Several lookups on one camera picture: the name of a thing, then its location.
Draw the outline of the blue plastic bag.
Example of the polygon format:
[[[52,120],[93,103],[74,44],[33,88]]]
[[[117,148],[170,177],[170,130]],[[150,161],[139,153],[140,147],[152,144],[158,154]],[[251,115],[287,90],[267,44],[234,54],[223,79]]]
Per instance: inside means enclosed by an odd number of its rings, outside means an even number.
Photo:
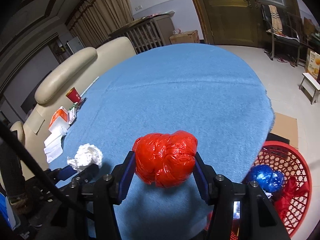
[[[246,176],[246,181],[249,182],[254,180],[268,193],[275,193],[281,190],[285,181],[282,172],[273,170],[270,166],[265,164],[253,166],[250,169]]]

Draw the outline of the red plastic bag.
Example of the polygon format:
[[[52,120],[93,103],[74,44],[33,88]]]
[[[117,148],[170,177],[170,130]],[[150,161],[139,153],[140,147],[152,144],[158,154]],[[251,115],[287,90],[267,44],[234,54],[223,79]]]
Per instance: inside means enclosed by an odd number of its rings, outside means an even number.
[[[146,184],[171,188],[184,183],[195,166],[197,139],[186,131],[150,133],[133,147],[136,175]]]

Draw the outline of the red cloth strip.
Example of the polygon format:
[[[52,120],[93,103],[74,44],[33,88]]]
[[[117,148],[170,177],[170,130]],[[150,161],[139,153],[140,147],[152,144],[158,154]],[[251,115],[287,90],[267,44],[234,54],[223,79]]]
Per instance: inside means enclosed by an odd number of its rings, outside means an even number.
[[[282,222],[285,220],[291,200],[295,197],[301,197],[309,192],[310,185],[308,181],[304,182],[302,186],[298,187],[296,177],[290,177],[288,179],[285,186],[281,189],[280,195],[277,196],[276,200],[273,202],[273,206]]]

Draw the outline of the red mesh trash basket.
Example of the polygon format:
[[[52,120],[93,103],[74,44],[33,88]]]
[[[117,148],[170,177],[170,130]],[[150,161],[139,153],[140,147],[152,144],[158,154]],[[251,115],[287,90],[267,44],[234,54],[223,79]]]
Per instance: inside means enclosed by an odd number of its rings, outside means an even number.
[[[212,205],[206,239],[290,239],[311,201],[311,173],[292,146],[266,141],[245,182],[234,183],[196,156],[201,198]]]

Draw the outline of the white tissue stack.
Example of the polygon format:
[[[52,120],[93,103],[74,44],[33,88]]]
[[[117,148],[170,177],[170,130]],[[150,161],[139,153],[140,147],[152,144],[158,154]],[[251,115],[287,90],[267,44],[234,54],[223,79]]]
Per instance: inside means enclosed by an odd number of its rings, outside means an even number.
[[[62,139],[66,134],[67,129],[60,127],[51,133],[51,135],[44,141],[44,153],[48,164],[63,153]]]

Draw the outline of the orange white tissue pack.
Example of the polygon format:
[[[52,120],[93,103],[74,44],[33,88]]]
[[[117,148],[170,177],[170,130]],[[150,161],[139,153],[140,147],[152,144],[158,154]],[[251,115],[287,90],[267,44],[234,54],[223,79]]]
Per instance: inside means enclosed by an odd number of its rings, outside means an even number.
[[[63,106],[53,114],[48,129],[51,133],[54,133],[61,128],[69,129],[69,114]]]

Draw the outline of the red paper cup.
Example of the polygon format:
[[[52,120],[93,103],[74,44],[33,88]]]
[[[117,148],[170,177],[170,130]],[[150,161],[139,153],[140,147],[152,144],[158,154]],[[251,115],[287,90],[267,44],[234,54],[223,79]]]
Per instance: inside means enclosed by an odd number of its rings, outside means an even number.
[[[75,87],[71,88],[67,94],[66,97],[72,102],[72,103],[79,103],[81,101],[81,96],[76,90]]]

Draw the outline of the blue table cloth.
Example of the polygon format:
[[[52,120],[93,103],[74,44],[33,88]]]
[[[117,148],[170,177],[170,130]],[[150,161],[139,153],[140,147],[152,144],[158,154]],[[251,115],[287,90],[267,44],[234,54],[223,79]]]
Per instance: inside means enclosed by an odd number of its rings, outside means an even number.
[[[253,69],[207,44],[176,44],[114,66],[86,92],[87,100],[51,169],[65,167],[80,145],[103,154],[102,174],[122,163],[137,138],[187,131],[205,164],[240,183],[272,129],[274,112]],[[126,199],[114,207],[122,239],[191,239],[213,206],[193,176],[170,189],[134,175]]]

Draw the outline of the flat cardboard sheet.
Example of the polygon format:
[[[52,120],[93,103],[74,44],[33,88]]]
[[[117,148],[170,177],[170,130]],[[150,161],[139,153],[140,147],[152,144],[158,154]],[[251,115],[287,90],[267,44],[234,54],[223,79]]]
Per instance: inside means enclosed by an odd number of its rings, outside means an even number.
[[[290,141],[289,145],[298,149],[297,119],[277,112],[274,113],[274,116],[275,119],[271,133],[288,139]]]

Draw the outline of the white stick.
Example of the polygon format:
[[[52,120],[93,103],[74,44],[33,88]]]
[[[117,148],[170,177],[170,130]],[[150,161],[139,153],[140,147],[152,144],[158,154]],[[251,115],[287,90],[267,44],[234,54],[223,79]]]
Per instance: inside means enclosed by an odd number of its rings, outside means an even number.
[[[86,92],[93,86],[93,84],[99,79],[99,76],[96,77],[92,83],[82,92],[82,94],[80,95],[82,98],[84,97],[84,95],[86,94]]]

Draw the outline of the beige leather sofa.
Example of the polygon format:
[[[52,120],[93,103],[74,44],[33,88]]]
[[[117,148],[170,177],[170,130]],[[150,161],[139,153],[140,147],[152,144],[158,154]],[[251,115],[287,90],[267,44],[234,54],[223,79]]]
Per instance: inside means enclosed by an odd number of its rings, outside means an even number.
[[[95,49],[84,48],[56,67],[35,92],[36,106],[25,123],[15,122],[11,130],[17,131],[21,144],[46,170],[49,165],[44,153],[44,141],[49,137],[49,123],[60,108],[72,106],[67,93],[75,88],[82,94],[105,72],[136,55],[131,41],[119,37]]]

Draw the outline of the white small stool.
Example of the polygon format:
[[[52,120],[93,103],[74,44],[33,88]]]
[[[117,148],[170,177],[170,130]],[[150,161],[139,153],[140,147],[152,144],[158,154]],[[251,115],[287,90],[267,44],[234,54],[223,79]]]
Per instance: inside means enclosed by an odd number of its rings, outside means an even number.
[[[319,83],[313,78],[313,76],[310,73],[302,73],[302,81],[299,85],[299,90],[307,91],[307,88],[311,88],[313,90],[310,94],[310,102],[313,105],[318,101],[319,97]]]

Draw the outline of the orange fruit carton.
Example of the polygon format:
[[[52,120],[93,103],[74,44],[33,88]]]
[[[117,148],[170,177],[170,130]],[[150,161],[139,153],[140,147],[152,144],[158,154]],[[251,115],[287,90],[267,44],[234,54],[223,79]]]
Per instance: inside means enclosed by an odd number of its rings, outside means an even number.
[[[305,71],[311,74],[316,80],[319,80],[319,65],[320,55],[309,48],[306,57]]]

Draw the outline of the brown cardboard box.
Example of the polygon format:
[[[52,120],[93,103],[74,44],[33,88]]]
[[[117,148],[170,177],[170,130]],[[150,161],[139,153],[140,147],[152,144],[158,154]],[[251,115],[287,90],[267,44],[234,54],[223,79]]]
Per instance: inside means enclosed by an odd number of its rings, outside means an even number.
[[[170,42],[171,44],[200,43],[200,38],[198,35],[198,31],[192,30],[170,36]]]

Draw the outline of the wooden radiator cabinet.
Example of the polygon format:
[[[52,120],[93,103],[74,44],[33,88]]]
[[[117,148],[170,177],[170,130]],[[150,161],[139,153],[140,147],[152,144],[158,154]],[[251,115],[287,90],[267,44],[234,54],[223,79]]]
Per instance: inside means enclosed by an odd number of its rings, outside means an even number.
[[[115,39],[127,37],[135,52],[140,54],[147,50],[170,45],[170,37],[175,30],[169,14],[144,16],[112,32],[109,37]]]

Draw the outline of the beige curtain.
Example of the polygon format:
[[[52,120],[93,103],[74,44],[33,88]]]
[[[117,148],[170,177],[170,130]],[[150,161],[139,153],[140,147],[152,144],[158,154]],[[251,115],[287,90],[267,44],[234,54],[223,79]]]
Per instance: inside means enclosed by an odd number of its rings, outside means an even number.
[[[132,21],[130,0],[81,0],[66,26],[85,47],[97,48],[112,32]]]

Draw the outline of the dark metal chair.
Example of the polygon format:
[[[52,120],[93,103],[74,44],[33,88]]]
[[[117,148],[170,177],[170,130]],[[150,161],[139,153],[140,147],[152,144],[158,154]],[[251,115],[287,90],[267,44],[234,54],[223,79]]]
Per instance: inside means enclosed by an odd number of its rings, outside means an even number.
[[[273,60],[276,52],[276,42],[297,48],[297,56],[291,57],[291,65],[298,66],[300,61],[300,51],[302,49],[301,37],[291,25],[290,16],[295,16],[287,10],[276,7],[272,4],[262,4],[261,13],[266,26],[266,33],[271,36],[271,49],[265,50],[270,60]]]

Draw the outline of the wooden double door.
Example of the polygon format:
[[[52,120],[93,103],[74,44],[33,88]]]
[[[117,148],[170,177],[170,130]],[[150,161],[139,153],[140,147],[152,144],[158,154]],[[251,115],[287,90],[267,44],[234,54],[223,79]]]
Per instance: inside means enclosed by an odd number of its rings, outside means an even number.
[[[267,41],[261,6],[284,0],[192,0],[204,41],[214,45],[262,47]]]

